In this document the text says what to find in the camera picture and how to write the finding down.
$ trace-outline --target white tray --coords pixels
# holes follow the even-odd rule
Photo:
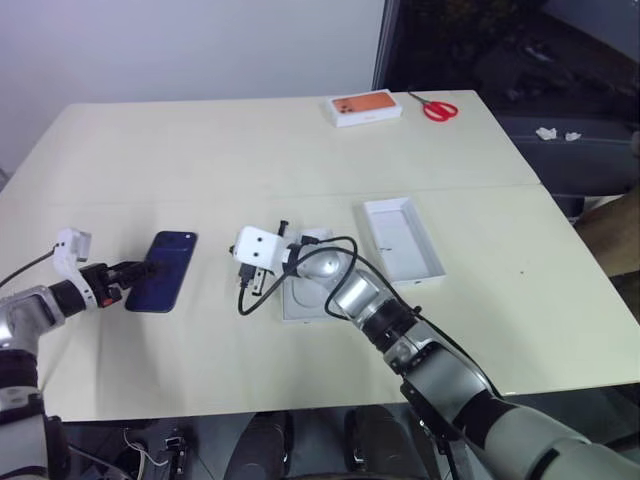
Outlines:
[[[440,280],[444,268],[410,198],[365,202],[365,214],[393,285]]]

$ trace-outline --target crumpled paper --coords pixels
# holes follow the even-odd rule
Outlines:
[[[538,135],[542,140],[555,140],[558,138],[558,131],[555,128],[549,130],[548,128],[540,127],[536,130],[536,135]]]
[[[578,133],[578,132],[567,132],[567,133],[564,134],[564,139],[567,142],[573,142],[573,141],[579,139],[581,136],[582,136],[582,134]]]

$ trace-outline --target white box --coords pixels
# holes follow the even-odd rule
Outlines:
[[[402,115],[402,105],[395,101],[388,89],[329,97],[325,100],[325,108],[336,127],[350,127]]]
[[[410,198],[365,202],[376,249],[393,285],[441,280],[445,271]]]

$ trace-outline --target white wall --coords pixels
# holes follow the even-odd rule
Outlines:
[[[1,0],[0,168],[75,102],[353,93],[384,0]]]
[[[550,0],[544,10],[636,62],[640,60],[638,0]]]

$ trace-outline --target orange phone box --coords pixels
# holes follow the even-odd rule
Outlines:
[[[325,106],[336,127],[377,122],[402,114],[402,106],[386,89],[347,97],[330,97],[326,99]]]

